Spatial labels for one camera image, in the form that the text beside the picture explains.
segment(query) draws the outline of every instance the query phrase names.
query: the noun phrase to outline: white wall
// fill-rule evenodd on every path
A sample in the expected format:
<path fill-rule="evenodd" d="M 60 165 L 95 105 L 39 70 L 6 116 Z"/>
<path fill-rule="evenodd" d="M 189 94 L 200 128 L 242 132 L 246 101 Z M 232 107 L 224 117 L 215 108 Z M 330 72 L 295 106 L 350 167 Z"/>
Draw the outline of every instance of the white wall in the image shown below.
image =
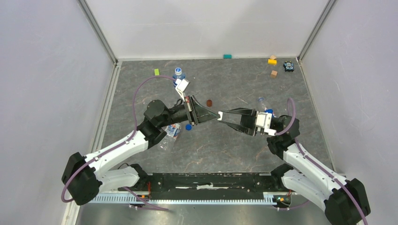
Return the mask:
<path fill-rule="evenodd" d="M 304 72 L 335 166 L 365 185 L 369 224 L 398 224 L 396 1 L 338 1 Z"/>
<path fill-rule="evenodd" d="M 60 224 L 61 176 L 89 150 L 113 65 L 75 0 L 0 11 L 0 224 Z"/>
<path fill-rule="evenodd" d="M 87 0 L 116 56 L 297 56 L 327 0 Z"/>

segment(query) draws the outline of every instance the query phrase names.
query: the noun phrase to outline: toy car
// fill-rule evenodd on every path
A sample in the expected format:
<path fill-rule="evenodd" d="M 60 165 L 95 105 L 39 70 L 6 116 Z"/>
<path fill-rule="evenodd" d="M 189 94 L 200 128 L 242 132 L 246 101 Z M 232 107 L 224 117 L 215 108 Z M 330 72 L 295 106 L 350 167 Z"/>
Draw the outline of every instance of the toy car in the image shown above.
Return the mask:
<path fill-rule="evenodd" d="M 285 61 L 285 63 L 283 64 L 283 67 L 285 68 L 285 72 L 293 72 L 294 71 L 293 63 L 291 61 Z"/>

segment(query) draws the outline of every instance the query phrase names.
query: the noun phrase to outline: brown round object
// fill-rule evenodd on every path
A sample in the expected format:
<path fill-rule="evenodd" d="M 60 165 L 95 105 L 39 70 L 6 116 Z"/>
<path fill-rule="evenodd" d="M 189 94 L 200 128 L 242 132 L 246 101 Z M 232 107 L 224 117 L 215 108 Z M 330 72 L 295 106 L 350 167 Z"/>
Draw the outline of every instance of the brown round object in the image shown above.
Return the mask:
<path fill-rule="evenodd" d="M 206 101 L 206 105 L 208 106 L 208 107 L 211 107 L 212 105 L 213 105 L 213 102 L 212 102 L 212 100 L 207 100 Z"/>

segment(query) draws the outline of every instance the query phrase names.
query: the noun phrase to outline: clear plastic bottle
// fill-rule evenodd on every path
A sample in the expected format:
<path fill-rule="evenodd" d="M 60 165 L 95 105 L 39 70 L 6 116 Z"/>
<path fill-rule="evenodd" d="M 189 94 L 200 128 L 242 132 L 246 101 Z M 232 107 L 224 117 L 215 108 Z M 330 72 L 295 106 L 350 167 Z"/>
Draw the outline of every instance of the clear plastic bottle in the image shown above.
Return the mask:
<path fill-rule="evenodd" d="M 183 71 L 182 71 L 182 69 L 180 67 L 177 67 L 174 70 L 173 78 L 174 79 L 181 79 L 181 80 L 185 78 L 185 73 L 183 73 Z"/>
<path fill-rule="evenodd" d="M 167 134 L 161 142 L 159 142 L 158 147 L 162 150 L 169 151 L 173 149 L 174 142 L 176 142 L 176 139 L 181 132 L 181 125 L 179 123 L 168 125 L 165 131 Z"/>
<path fill-rule="evenodd" d="M 273 117 L 276 117 L 275 111 L 271 109 L 269 103 L 263 97 L 257 99 L 257 110 L 259 112 L 272 113 Z"/>

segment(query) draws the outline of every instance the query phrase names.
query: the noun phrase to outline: bottle cap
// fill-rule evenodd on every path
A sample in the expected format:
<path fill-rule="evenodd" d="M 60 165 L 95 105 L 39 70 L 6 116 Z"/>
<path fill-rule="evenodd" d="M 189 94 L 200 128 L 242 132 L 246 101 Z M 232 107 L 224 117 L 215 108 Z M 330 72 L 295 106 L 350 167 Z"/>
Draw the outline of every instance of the bottle cap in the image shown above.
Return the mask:
<path fill-rule="evenodd" d="M 182 70 L 181 70 L 180 67 L 177 67 L 176 70 L 174 71 L 174 73 L 175 73 L 176 75 L 181 75 L 183 72 L 182 72 Z"/>

